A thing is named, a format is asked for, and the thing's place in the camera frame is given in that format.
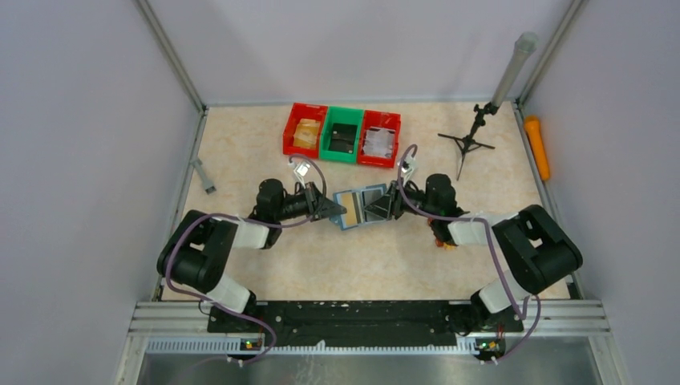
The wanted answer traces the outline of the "dark grey credit card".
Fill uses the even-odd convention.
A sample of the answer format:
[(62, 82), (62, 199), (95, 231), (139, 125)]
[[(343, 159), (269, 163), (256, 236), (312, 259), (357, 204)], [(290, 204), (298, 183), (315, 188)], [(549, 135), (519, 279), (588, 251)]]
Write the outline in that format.
[(385, 184), (369, 186), (360, 193), (360, 197), (365, 222), (374, 223), (391, 219), (391, 193)]

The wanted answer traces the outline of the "teal card holder wallet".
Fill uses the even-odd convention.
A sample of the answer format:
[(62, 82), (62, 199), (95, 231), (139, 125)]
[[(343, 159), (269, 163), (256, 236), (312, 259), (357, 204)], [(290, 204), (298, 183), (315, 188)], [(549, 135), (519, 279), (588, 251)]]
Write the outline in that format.
[[(335, 203), (339, 204), (339, 205), (342, 205), (342, 201), (341, 201), (341, 198), (340, 198), (340, 195), (341, 195), (341, 194), (347, 193), (347, 192), (357, 193), (358, 198), (359, 198), (359, 200), (360, 200), (360, 208), (361, 208), (361, 214), (362, 214), (362, 198), (360, 197), (360, 193), (361, 193), (364, 189), (368, 188), (369, 186), (365, 186), (365, 187), (362, 187), (362, 188), (354, 188), (354, 189), (344, 190), (344, 191), (341, 191), (341, 192), (335, 192), (335, 193), (333, 194), (333, 201), (334, 201)], [(363, 219), (363, 215), (362, 215), (362, 223), (361, 223), (360, 225), (357, 225), (357, 226), (351, 227), (351, 228), (346, 228), (346, 227), (344, 226), (344, 223), (343, 223), (343, 217), (344, 217), (344, 215), (341, 215), (341, 216), (338, 216), (338, 217), (331, 217), (331, 218), (329, 219), (329, 221), (332, 222), (333, 224), (335, 224), (336, 226), (338, 226), (338, 227), (340, 228), (340, 230), (342, 230), (342, 231), (346, 231), (346, 230), (349, 230), (349, 229), (355, 229), (355, 228), (363, 227), (363, 226), (366, 226), (366, 225), (373, 225), (373, 224), (378, 224), (378, 223), (380, 223), (380, 222), (367, 223), (367, 222), (365, 222), (365, 220)]]

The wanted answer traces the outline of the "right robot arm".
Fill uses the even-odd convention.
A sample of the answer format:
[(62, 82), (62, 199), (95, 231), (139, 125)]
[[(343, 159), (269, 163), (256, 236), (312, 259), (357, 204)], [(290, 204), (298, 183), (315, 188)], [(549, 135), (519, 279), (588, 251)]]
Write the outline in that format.
[(473, 214), (458, 206), (449, 176), (430, 175), (424, 188), (394, 180), (366, 212), (386, 221), (404, 213), (427, 218), (437, 245), (486, 245), (492, 260), (507, 269), (477, 290), (459, 312), (464, 330), (492, 330), (510, 312), (524, 312), (524, 301), (581, 268), (581, 251), (540, 205), (517, 213)]

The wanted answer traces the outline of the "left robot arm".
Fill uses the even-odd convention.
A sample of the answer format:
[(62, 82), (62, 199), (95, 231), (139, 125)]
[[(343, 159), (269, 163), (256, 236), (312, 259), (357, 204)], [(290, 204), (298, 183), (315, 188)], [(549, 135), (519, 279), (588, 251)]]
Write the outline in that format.
[(282, 234), (282, 222), (319, 221), (346, 213), (313, 182), (297, 182), (289, 193), (278, 179), (260, 183), (247, 218), (209, 217), (192, 209), (161, 251), (156, 268), (166, 280), (188, 286), (228, 309), (227, 322), (247, 331), (257, 321), (257, 296), (226, 273), (232, 249), (270, 249)]

